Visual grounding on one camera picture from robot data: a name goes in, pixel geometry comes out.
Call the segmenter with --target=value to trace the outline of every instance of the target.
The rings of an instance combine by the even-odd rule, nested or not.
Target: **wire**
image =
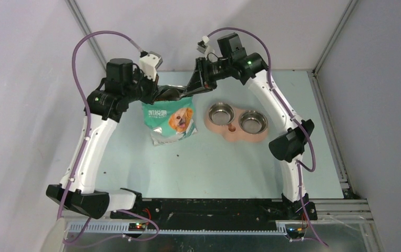
[[[305,205],[304,205],[304,200],[302,199],[302,174],[301,174],[301,164],[299,162],[296,163],[297,169],[298,169],[298,176],[299,176],[299,200],[301,201],[301,206],[303,209],[303,213],[305,216],[305,219],[307,220],[307,223],[310,226],[310,229],[312,230],[313,234],[316,237],[316,240],[318,242],[320,242],[322,245],[328,247],[328,244],[323,242],[323,240],[321,240],[321,238],[319,237],[319,235],[316,233],[315,228],[313,227],[312,223],[310,222],[310,218],[309,218],[309,214],[307,213],[307,211],[305,210]]]
[[[312,155],[312,168],[309,169],[304,163],[302,163],[301,161],[298,161],[297,166],[298,166],[298,172],[299,172],[299,198],[301,200],[301,205],[303,208],[303,212],[305,213],[305,217],[307,219],[307,223],[308,225],[310,225],[310,228],[312,229],[313,233],[316,236],[316,240],[318,240],[321,244],[325,245],[326,247],[328,247],[327,243],[323,242],[318,234],[315,232],[315,229],[313,228],[312,223],[310,223],[310,219],[309,219],[309,215],[307,214],[306,210],[305,210],[305,205],[304,205],[304,201],[302,199],[302,177],[301,177],[301,165],[309,172],[314,172],[316,169],[316,156],[315,156],[315,150],[313,148],[313,144],[312,144],[312,140],[310,140],[310,136],[307,133],[307,131],[305,130],[305,128],[298,122],[298,120],[295,118],[295,115],[293,114],[293,112],[290,110],[289,106],[287,105],[287,103],[284,101],[284,99],[281,97],[281,95],[277,92],[277,90],[274,88],[273,83],[272,83],[272,76],[271,76],[271,56],[270,56],[270,52],[266,46],[266,44],[255,34],[244,30],[244,29],[240,29],[240,28],[234,28],[234,27],[223,27],[223,28],[219,28],[217,30],[212,31],[210,34],[208,34],[208,37],[211,37],[212,35],[214,35],[215,33],[221,32],[223,30],[235,30],[238,32],[242,32],[245,33],[247,35],[250,35],[251,37],[255,38],[264,48],[266,54],[267,54],[267,58],[268,58],[268,71],[267,71],[267,83],[270,86],[271,91],[273,92],[273,94],[276,96],[276,98],[278,99],[278,101],[282,104],[282,106],[284,107],[285,111],[287,111],[287,113],[289,114],[291,120],[296,123],[296,125],[301,129],[302,133],[304,133],[304,136],[307,140],[307,143],[309,143],[309,147],[310,147],[310,153]]]
[[[138,214],[134,214],[134,213],[132,213],[130,211],[127,211],[127,210],[124,210],[124,209],[117,210],[117,211],[150,222],[156,228],[156,233],[154,235],[152,235],[151,237],[144,238],[144,239],[133,238],[133,237],[130,237],[130,236],[126,235],[126,234],[112,235],[112,236],[106,237],[106,238],[104,238],[102,240],[99,240],[96,243],[92,243],[92,244],[89,244],[89,245],[75,245],[76,241],[81,237],[81,235],[84,233],[84,231],[86,230],[87,226],[89,225],[89,222],[90,222],[91,218],[88,218],[86,223],[84,224],[83,228],[81,229],[81,231],[77,235],[77,237],[72,241],[68,241],[68,240],[63,239],[63,243],[65,245],[73,246],[73,247],[77,247],[77,248],[90,248],[90,247],[97,246],[97,245],[99,245],[99,244],[101,244],[101,243],[103,243],[103,242],[105,242],[107,240],[114,239],[114,238],[128,238],[129,240],[136,240],[138,242],[145,242],[147,240],[154,239],[160,233],[160,229],[159,229],[158,225],[155,222],[153,222],[152,220],[150,220],[150,219],[148,219],[146,217],[142,217],[142,216],[140,216]]]
[[[143,212],[148,213],[148,218],[149,218],[149,219],[152,219],[152,218],[151,218],[151,212],[149,211],[149,209],[145,208],[145,209],[143,209]]]
[[[217,59],[219,59],[219,56],[217,56],[215,53],[213,53],[213,52],[210,52],[209,54],[207,54],[207,60],[209,60],[209,61],[211,61],[210,60],[210,54],[213,54]]]

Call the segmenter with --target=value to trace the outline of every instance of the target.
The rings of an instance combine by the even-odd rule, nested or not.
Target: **white wall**
[[[401,251],[401,1],[360,1],[319,81],[352,184]]]
[[[268,46],[275,69],[311,69],[349,0],[84,0],[78,1],[93,31],[113,29],[131,36],[144,50],[163,56],[160,70],[193,70],[202,36],[225,26],[247,29]],[[214,40],[226,35],[224,31]],[[262,47],[243,34],[248,52]],[[107,59],[138,59],[120,38],[97,39]]]
[[[83,103],[71,74],[82,38],[64,1],[0,1],[0,251],[39,251],[56,218],[45,196],[75,149]],[[84,89],[102,69],[78,54]]]

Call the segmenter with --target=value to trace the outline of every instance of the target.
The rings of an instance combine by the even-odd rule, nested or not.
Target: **gray wall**
[[[401,1],[360,1],[318,73],[355,190],[401,249]]]
[[[71,55],[82,38],[65,1],[0,1],[0,251],[39,251],[58,205],[46,197],[69,165],[83,125]],[[86,93],[103,70],[83,45]]]

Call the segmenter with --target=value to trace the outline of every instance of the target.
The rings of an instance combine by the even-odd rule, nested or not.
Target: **golden retriever picture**
[[[169,118],[169,126],[177,133],[185,132],[191,123],[193,111],[190,108],[181,108]]]

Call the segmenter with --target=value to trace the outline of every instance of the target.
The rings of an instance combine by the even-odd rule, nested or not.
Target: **white arm segment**
[[[83,155],[77,166],[74,181],[70,185],[69,191],[75,192],[80,190],[81,194],[93,193],[95,190],[95,181],[97,179],[98,167],[101,162],[101,158],[104,154],[107,142],[110,136],[117,127],[117,122],[112,119],[103,120],[100,115],[90,114],[91,116],[91,131],[90,139],[87,141]],[[71,169],[75,163],[76,156],[79,148],[85,137],[85,130],[87,124],[87,117],[84,117],[83,129],[81,130],[81,136],[78,141],[78,146],[75,150],[72,161],[67,168],[66,174],[60,181],[61,187],[65,188],[69,180]],[[108,192],[110,201],[108,211],[118,209],[131,209],[135,202],[135,194],[126,190],[117,190]]]
[[[270,90],[270,85],[267,83],[267,72],[262,70],[256,73],[256,77],[254,79],[250,78],[246,84],[249,89],[256,95],[261,104],[264,106],[265,110],[269,114],[269,117],[273,121],[276,129],[284,134],[287,132],[287,129],[294,129],[297,127],[296,123],[294,123],[291,119],[287,111],[284,109],[282,104],[278,101],[276,96]],[[276,83],[273,81],[272,77],[272,85],[274,89],[278,92],[278,94],[282,97],[282,99],[287,104],[288,108],[292,111],[295,118],[300,122],[302,119],[296,112],[293,110],[292,106],[286,100],[285,96],[277,87]],[[281,169],[282,169],[282,179],[284,182],[283,194],[284,196],[290,200],[291,202],[298,201],[299,198],[299,176],[296,166],[296,160],[302,160],[302,155],[296,156],[291,163],[287,161],[281,161]],[[302,189],[303,195],[305,195],[306,190],[303,186]]]

